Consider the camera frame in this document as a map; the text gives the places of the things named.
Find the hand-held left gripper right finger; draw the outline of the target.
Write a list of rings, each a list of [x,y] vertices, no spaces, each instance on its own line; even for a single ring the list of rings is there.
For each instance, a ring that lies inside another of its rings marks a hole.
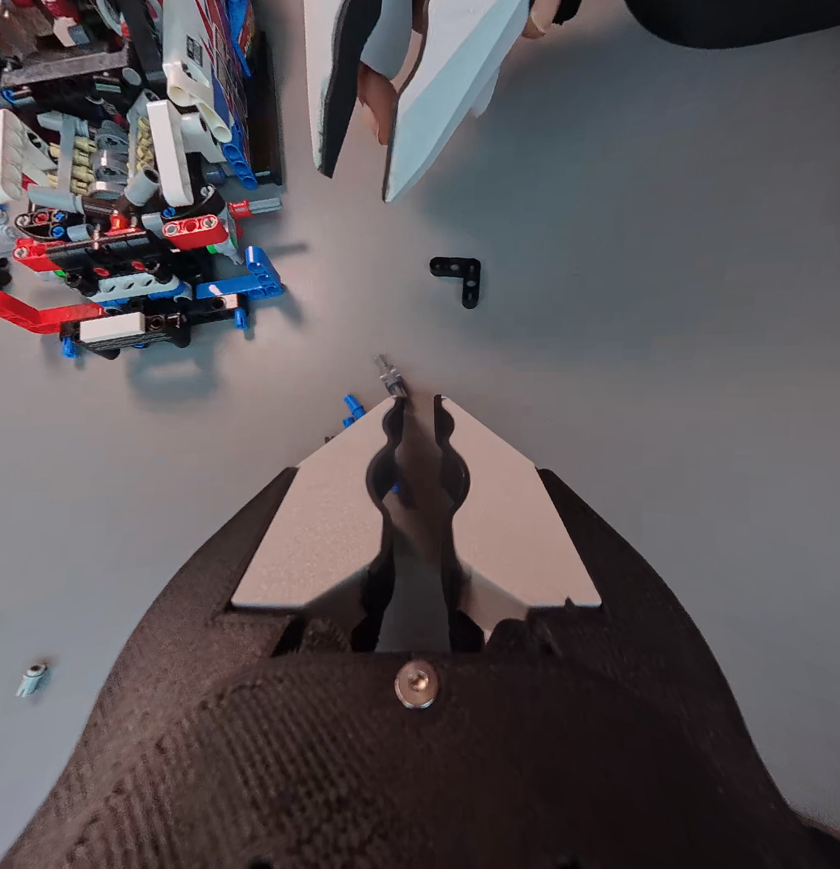
[[[449,499],[441,579],[452,644],[485,644],[503,621],[601,596],[539,469],[452,399],[435,396]]]

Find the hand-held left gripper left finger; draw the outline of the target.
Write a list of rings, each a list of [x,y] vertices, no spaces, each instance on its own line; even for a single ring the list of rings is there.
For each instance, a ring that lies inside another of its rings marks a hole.
[[[295,468],[230,601],[233,609],[334,623],[355,651],[378,645],[394,592],[402,397],[389,397]]]

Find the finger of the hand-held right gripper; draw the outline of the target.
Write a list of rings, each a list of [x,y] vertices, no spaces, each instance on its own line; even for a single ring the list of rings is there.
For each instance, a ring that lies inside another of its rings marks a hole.
[[[381,1],[304,1],[310,135],[315,166],[333,177],[358,95],[360,60]]]
[[[402,198],[465,116],[485,110],[530,8],[528,1],[425,2],[419,56],[395,105],[383,201]]]

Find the black angled brick beam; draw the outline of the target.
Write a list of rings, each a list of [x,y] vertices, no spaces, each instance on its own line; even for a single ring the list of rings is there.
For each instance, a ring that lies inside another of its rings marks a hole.
[[[461,283],[461,305],[474,310],[480,301],[480,260],[473,257],[434,256],[429,261],[429,272],[439,279]]]

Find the toy brick race car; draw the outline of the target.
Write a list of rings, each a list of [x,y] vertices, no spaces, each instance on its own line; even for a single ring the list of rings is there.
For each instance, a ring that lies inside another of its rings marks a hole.
[[[247,1],[0,1],[0,319],[113,360],[280,296],[271,55]]]

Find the grey desk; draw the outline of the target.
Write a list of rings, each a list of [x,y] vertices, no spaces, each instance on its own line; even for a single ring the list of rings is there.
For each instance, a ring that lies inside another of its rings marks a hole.
[[[643,555],[783,796],[840,833],[840,27],[705,51],[583,2],[384,204],[359,117],[316,171],[302,3],[258,9],[286,190],[248,235],[287,293],[113,362],[0,320],[0,861],[154,598],[345,394],[385,396],[377,353]],[[480,260],[474,310],[434,256]]]

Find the person's right hand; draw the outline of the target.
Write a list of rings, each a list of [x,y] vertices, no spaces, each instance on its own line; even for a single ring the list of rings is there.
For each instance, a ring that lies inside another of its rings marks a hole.
[[[360,62],[357,78],[357,101],[363,123],[382,146],[389,146],[398,94],[392,81],[379,71]]]

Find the black round cushion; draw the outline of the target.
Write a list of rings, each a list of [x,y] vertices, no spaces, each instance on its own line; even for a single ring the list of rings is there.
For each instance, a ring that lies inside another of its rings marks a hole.
[[[670,44],[734,49],[840,26],[840,1],[627,1],[634,19]]]

